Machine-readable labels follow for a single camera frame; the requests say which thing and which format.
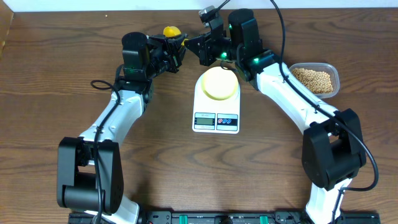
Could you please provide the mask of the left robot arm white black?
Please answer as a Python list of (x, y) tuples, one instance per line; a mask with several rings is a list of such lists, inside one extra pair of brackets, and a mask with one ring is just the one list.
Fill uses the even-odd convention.
[(123, 64), (114, 83), (93, 80), (97, 90), (111, 90), (98, 119), (77, 138), (58, 146), (57, 203), (77, 210), (73, 223), (141, 223), (136, 202), (124, 195), (120, 147), (134, 122), (145, 112), (152, 81), (164, 72), (177, 73), (186, 52), (186, 34), (123, 36)]

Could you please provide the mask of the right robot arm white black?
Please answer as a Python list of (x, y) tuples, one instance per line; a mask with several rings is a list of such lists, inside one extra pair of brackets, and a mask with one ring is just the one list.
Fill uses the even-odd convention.
[(185, 46), (201, 65), (216, 60), (234, 63), (245, 82), (277, 103), (297, 125), (303, 134), (302, 165), (312, 181), (305, 211), (313, 223), (335, 223), (344, 192), (366, 164), (358, 115), (319, 99), (290, 73), (282, 56), (265, 49), (252, 10), (231, 12), (228, 30), (214, 6), (199, 16), (210, 31), (186, 40)]

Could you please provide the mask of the yellow scoop spoon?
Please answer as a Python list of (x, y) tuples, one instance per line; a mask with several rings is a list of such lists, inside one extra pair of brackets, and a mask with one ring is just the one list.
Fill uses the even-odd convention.
[(163, 30), (163, 35), (171, 39), (183, 38), (181, 46), (185, 45), (185, 41), (187, 40), (187, 34), (183, 34), (180, 29), (176, 26), (167, 26)]

